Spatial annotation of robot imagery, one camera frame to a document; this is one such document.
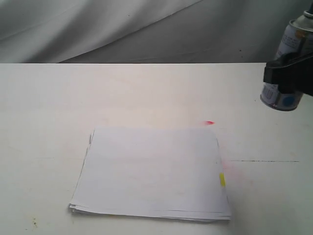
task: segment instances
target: stack of paper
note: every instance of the stack of paper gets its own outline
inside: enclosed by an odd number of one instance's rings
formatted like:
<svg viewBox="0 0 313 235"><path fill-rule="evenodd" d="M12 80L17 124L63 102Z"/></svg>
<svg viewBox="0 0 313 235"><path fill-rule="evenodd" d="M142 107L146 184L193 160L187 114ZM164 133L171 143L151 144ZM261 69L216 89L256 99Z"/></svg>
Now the stack of paper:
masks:
<svg viewBox="0 0 313 235"><path fill-rule="evenodd" d="M96 128L73 212L230 219L217 139L208 128Z"/></svg>

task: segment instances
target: white table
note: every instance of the white table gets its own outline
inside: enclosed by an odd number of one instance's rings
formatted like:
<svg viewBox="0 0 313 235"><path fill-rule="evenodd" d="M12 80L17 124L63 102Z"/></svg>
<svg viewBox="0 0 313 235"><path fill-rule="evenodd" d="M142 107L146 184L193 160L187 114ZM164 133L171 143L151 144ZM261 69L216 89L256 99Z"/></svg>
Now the white table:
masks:
<svg viewBox="0 0 313 235"><path fill-rule="evenodd" d="M0 234L295 235L313 231L313 98L259 99L265 64L0 65ZM229 223L72 215L97 125L216 133Z"/></svg>

